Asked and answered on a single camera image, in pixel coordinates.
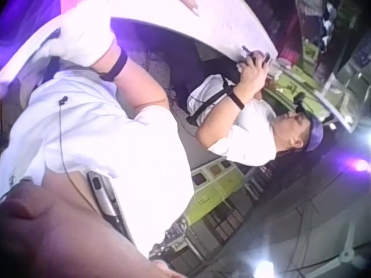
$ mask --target purple light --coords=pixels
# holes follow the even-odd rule
[[[367,163],[367,161],[362,160],[362,159],[355,161],[353,166],[354,166],[354,169],[359,172],[370,170],[370,166]]]

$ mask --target man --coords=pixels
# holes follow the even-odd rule
[[[276,116],[262,99],[268,65],[255,52],[242,63],[242,73],[226,57],[202,62],[194,42],[181,35],[142,26],[140,38],[153,51],[161,51],[169,64],[171,83],[180,108],[193,115],[211,96],[223,89],[223,78],[233,91],[208,106],[197,118],[197,140],[208,150],[228,160],[261,166],[278,153],[312,151],[323,138],[323,126],[316,116],[299,113]]]
[[[13,268],[24,277],[180,277],[146,260],[193,194],[163,88],[117,45],[105,1],[67,12],[60,38],[35,59],[44,56],[91,67],[58,72],[32,93],[13,125],[0,157],[2,274]],[[117,89],[134,119],[118,104]],[[135,247],[102,217],[88,171],[112,185]]]

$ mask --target gloved hand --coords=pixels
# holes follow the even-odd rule
[[[89,67],[112,45],[115,35],[110,28],[109,0],[83,0],[61,19],[61,33],[47,41],[35,54],[42,57],[60,56],[63,60]]]

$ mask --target smartwatch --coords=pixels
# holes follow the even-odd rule
[[[232,101],[238,106],[239,109],[243,110],[245,105],[242,103],[242,101],[236,96],[236,94],[233,91],[234,87],[230,87],[230,89],[227,92],[227,96],[229,96]]]
[[[99,74],[100,79],[104,81],[108,81],[108,82],[113,82],[116,76],[122,71],[127,61],[128,61],[128,54],[121,48],[120,56],[118,57],[118,60],[116,61],[114,66],[111,68],[111,70],[108,73]]]

